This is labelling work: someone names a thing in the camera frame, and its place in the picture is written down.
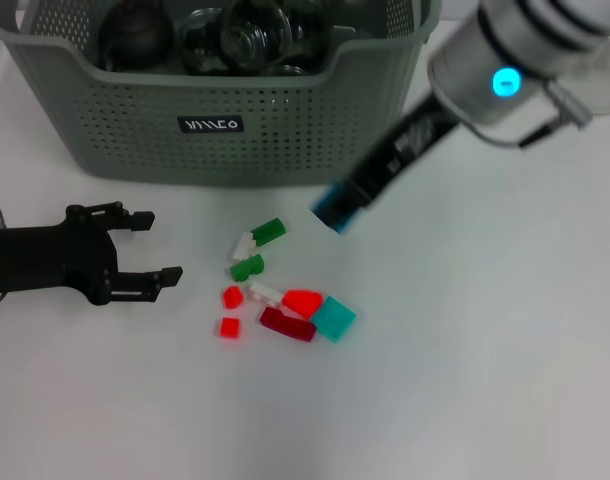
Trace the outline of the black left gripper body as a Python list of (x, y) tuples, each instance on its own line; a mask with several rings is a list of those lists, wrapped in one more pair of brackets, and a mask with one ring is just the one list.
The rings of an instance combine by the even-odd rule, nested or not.
[(93, 305), (106, 305), (104, 281), (118, 272), (108, 232), (82, 225), (81, 205), (43, 227), (0, 228), (0, 294), (67, 287)]

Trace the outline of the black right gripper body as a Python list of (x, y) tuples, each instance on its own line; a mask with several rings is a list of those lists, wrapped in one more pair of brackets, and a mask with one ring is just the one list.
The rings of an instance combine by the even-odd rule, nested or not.
[(458, 119), (428, 93), (367, 150), (349, 175), (357, 197), (371, 204), (408, 167), (458, 126)]

